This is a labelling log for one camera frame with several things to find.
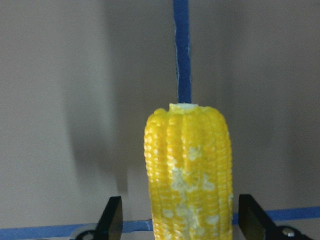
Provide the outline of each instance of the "gray wall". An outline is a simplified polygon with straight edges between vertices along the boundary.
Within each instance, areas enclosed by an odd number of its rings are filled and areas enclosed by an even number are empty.
[[[319,206],[320,1],[189,7],[193,101],[227,119],[234,195]],[[0,228],[93,223],[115,195],[150,218],[143,131],[176,102],[172,1],[2,0],[0,23]]]

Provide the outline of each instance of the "corn on the cob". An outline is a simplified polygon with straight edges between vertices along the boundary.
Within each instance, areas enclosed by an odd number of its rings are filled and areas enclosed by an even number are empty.
[[[170,104],[147,120],[144,156],[155,240],[232,239],[232,155],[214,108]]]

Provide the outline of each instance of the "horizontal blue tape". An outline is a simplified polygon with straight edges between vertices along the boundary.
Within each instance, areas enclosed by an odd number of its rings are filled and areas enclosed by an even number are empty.
[[[273,221],[289,221],[320,218],[320,206],[269,210],[266,213]],[[238,213],[233,214],[233,225],[238,224]],[[78,228],[86,224],[37,226],[0,229],[0,240],[43,239],[69,237]],[[123,233],[152,231],[151,220],[124,221]]]

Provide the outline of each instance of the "blue tape line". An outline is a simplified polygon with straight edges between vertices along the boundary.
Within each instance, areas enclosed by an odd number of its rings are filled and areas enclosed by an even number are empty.
[[[0,229],[0,240],[69,237],[73,231],[85,225],[87,224],[5,228]]]
[[[320,218],[320,206],[269,210],[266,213],[273,221],[290,221]],[[238,213],[233,214],[232,224],[237,225]],[[78,228],[86,224],[38,226],[0,229],[0,240],[43,239],[69,237]],[[151,220],[124,221],[123,233],[153,231]]]
[[[188,0],[173,0],[178,102],[191,103],[191,61]]]
[[[124,221],[122,226],[124,234],[137,232],[137,231],[153,231],[152,220],[147,221]]]

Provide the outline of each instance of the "black clamp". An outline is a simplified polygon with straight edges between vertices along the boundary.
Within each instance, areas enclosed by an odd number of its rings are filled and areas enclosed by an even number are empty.
[[[89,224],[77,229],[70,240],[120,240],[123,228],[122,201],[112,196],[102,213],[98,224]]]
[[[291,226],[277,226],[249,194],[240,194],[238,212],[246,240],[312,240]]]

